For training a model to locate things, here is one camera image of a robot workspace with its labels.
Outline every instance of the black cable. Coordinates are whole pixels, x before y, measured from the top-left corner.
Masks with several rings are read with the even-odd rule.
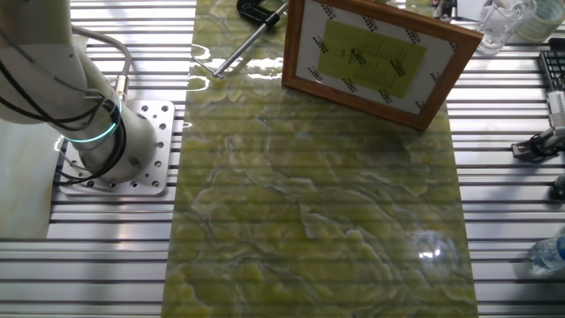
[[[0,72],[5,76],[5,78],[10,82],[10,84],[12,84],[12,86],[22,95],[22,97],[30,103],[30,105],[32,105],[32,107],[37,110],[38,113],[41,114],[41,116],[35,115],[33,113],[30,113],[28,111],[22,110],[21,108],[13,105],[12,103],[6,101],[4,98],[0,97],[0,102],[3,103],[8,109],[14,110],[16,112],[18,112],[19,114],[22,114],[24,116],[28,116],[30,118],[33,119],[37,119],[37,120],[41,120],[44,122],[50,122],[58,127],[61,127],[65,130],[68,131],[81,131],[84,130],[86,127],[88,127],[89,125],[92,124],[92,121],[95,118],[95,115],[97,113],[97,110],[100,107],[104,107],[104,109],[106,109],[106,111],[109,113],[110,118],[112,119],[112,123],[115,123],[117,125],[116,130],[114,131],[113,135],[115,140],[114,143],[114,148],[112,149],[111,155],[109,156],[109,158],[106,160],[106,162],[104,163],[104,165],[102,166],[102,168],[100,168],[97,172],[93,173],[90,177],[87,178],[76,178],[74,176],[70,176],[62,171],[59,171],[58,173],[60,173],[63,177],[68,178],[69,181],[65,182],[66,185],[76,185],[76,184],[80,184],[83,182],[87,182],[96,178],[99,178],[101,176],[103,176],[104,174],[106,174],[109,170],[111,170],[116,163],[121,159],[124,151],[125,151],[125,127],[124,127],[124,122],[121,120],[121,114],[119,111],[117,110],[117,106],[110,100],[107,99],[101,99],[100,102],[94,106],[92,109],[90,109],[89,111],[87,111],[86,113],[84,113],[83,115],[80,115],[78,117],[73,117],[73,118],[67,118],[65,119],[65,121],[76,121],[76,120],[80,120],[83,117],[86,116],[90,116],[90,118],[88,119],[88,121],[85,123],[85,127],[81,127],[81,128],[72,128],[72,127],[67,127],[65,125],[63,125],[59,120],[54,119],[53,117],[51,117],[49,114],[47,114],[47,112],[45,112],[39,105],[37,105],[37,103],[35,103],[35,101],[27,94],[27,92],[23,89],[23,87],[11,76],[10,72],[8,71],[8,69],[5,67],[4,63],[2,63],[2,61],[0,60]]]
[[[122,158],[122,155],[125,151],[125,145],[127,144],[125,126],[124,122],[120,120],[120,113],[115,111],[116,105],[112,101],[108,102],[109,103],[105,103],[105,109],[110,113],[112,119],[115,119],[117,121],[117,128],[113,133],[115,141],[111,156],[106,160],[102,168],[100,168],[97,172],[93,173],[90,177],[87,178],[77,178],[59,171],[59,174],[69,179],[69,181],[63,182],[64,185],[76,185],[99,178],[110,171],[112,168],[114,168],[116,163]]]
[[[72,118],[66,118],[63,119],[63,121],[60,121],[58,119],[54,119],[52,116],[50,116],[45,110],[43,110],[35,101],[34,99],[26,92],[26,90],[13,78],[13,76],[11,76],[10,71],[8,71],[8,69],[6,68],[6,66],[4,65],[4,63],[2,62],[2,60],[0,60],[0,72],[5,76],[5,78],[8,80],[8,82],[10,82],[10,84],[18,91],[18,93],[34,108],[35,111],[37,111],[41,116],[37,116],[34,115],[33,117],[30,115],[33,115],[32,113],[22,110],[20,108],[18,108],[17,106],[11,104],[11,103],[6,103],[3,102],[6,107],[8,107],[11,110],[17,111],[18,113],[22,114],[22,115],[26,115],[29,116],[31,118],[34,119],[38,119],[38,120],[42,120],[45,122],[50,122],[53,125],[56,125],[57,127],[63,128],[65,130],[68,130],[70,132],[79,132],[84,130],[86,127],[88,127],[90,124],[92,124],[95,115],[96,115],[96,111],[103,105],[103,101],[101,100],[101,102],[99,102],[96,106],[94,106],[92,109],[88,110],[87,112],[85,112],[82,115],[76,116],[76,117],[72,117]],[[86,122],[86,126],[83,127],[79,127],[79,128],[74,128],[74,127],[69,127],[67,125],[64,125],[63,122],[72,122],[72,121],[77,121],[77,120],[81,120],[84,117],[90,116],[90,118],[88,119],[88,121]]]
[[[40,120],[42,122],[45,121],[45,118],[21,109],[20,107],[12,104],[11,102],[6,101],[4,98],[2,98],[2,96],[0,96],[0,103],[2,103],[4,106],[9,108],[10,110],[13,110],[13,111],[19,113],[20,115],[24,115],[26,117],[30,117],[31,119],[35,119],[35,120]]]

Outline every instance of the cable connector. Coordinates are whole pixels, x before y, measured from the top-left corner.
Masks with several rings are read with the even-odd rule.
[[[119,75],[116,81],[116,93],[123,103],[127,102],[127,92],[130,87],[130,79],[125,75]]]
[[[561,91],[547,93],[549,103],[549,124],[554,129],[554,136],[565,136],[565,95]]]

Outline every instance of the plastic bottle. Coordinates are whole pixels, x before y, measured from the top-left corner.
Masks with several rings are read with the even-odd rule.
[[[536,243],[531,248],[531,260],[535,267],[548,271],[565,269],[565,235]]]

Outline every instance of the metal rod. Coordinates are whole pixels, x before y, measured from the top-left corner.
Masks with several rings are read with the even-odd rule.
[[[284,3],[275,13],[278,16],[281,16],[289,7],[288,3]],[[245,42],[243,44],[241,44],[239,46],[239,48],[236,49],[235,52],[233,52],[233,54],[231,54],[230,57],[228,57],[228,59],[225,60],[225,62],[222,63],[222,65],[220,65],[220,67],[218,67],[217,70],[214,71],[214,69],[210,68],[209,66],[205,65],[204,63],[200,62],[198,59],[191,57],[191,60],[198,63],[199,65],[201,65],[202,67],[204,67],[205,69],[207,69],[208,71],[210,71],[212,73],[212,76],[215,79],[223,79],[222,73],[228,69],[228,67],[230,67],[230,65],[232,65],[238,57],[241,57],[241,55],[247,50],[249,49],[250,46],[252,46],[252,44],[257,41],[257,39],[259,39],[260,36],[262,36],[266,31],[268,30],[268,26],[266,23],[263,23],[258,29],[257,31],[255,31],[254,34],[252,34],[249,38],[247,38],[247,40],[245,40]]]

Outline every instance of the wooden picture frame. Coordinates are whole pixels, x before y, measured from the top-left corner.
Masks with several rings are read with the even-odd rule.
[[[397,9],[387,4],[375,3],[370,0],[291,0],[289,5],[282,68],[282,84],[284,86],[293,87],[333,102],[350,106],[357,110],[384,117],[420,131],[424,131],[430,125],[482,40],[481,33],[430,19],[417,13]],[[424,53],[423,57],[419,60],[421,62],[418,67],[409,71],[414,74],[409,84],[410,87],[406,88],[405,85],[404,87],[400,87],[401,90],[405,89],[403,98],[392,98],[394,96],[391,97],[388,95],[386,90],[373,89],[371,92],[371,89],[367,90],[366,87],[358,88],[356,78],[338,79],[337,76],[327,76],[327,74],[320,73],[316,70],[314,62],[318,61],[318,65],[320,65],[320,59],[325,58],[322,57],[322,55],[329,51],[324,43],[328,37],[329,23],[332,24],[332,27],[336,23],[340,24],[340,26],[349,24],[347,27],[359,28],[361,25],[366,25],[363,32],[370,30],[372,33],[380,33],[375,35],[376,37],[382,37],[383,35],[388,36],[386,33],[388,32],[387,30],[391,33],[395,32],[395,39],[404,41],[407,44],[402,44],[405,48],[402,52],[398,50],[394,53],[394,63],[400,61],[400,56],[402,56],[403,64],[411,63],[405,61],[416,60],[415,58],[406,58],[407,54],[409,57],[410,54],[412,54],[411,52],[416,50],[413,49],[411,45],[419,46],[421,44],[420,39],[425,37],[422,43],[427,42],[426,45],[429,47],[426,48],[426,53]],[[401,34],[398,31],[400,28],[406,33],[404,35],[405,38],[400,36]],[[321,37],[322,29],[324,30],[323,35],[326,36],[323,38]],[[312,36],[315,34],[314,32],[318,32],[320,36]],[[381,54],[379,52],[382,52],[383,48],[388,49],[388,47],[396,48],[396,45],[383,47],[379,44],[376,50],[371,44],[371,54],[378,52],[374,54],[379,55]],[[341,52],[341,58],[344,58],[344,54],[351,56],[356,54],[354,49],[351,49],[351,53],[344,53],[346,52],[345,49],[342,49]],[[363,44],[363,52],[368,52],[365,44]],[[392,56],[393,53],[387,51],[386,57],[390,59],[390,63],[392,67],[394,67]],[[313,66],[312,68],[307,67],[309,71],[306,73],[304,69],[306,65],[309,65],[310,60],[313,61]],[[351,63],[355,62],[355,59],[350,57],[347,63],[351,65]],[[362,66],[363,63],[359,61],[359,68]],[[431,67],[437,67],[438,69],[443,68],[443,70],[435,74],[434,72],[426,72],[428,69],[432,69]],[[396,75],[389,71],[386,72],[388,72],[388,74],[383,73],[381,74],[382,76],[379,75],[379,78],[389,76],[390,79],[382,83],[387,83],[390,87],[393,85],[390,83],[395,82],[393,77],[405,75],[405,72],[400,72]],[[372,75],[370,75],[370,83],[375,82],[375,73],[378,73],[378,71],[372,72]],[[359,89],[363,89],[363,96],[360,96]],[[427,96],[427,98],[424,100],[420,98],[422,96]]]

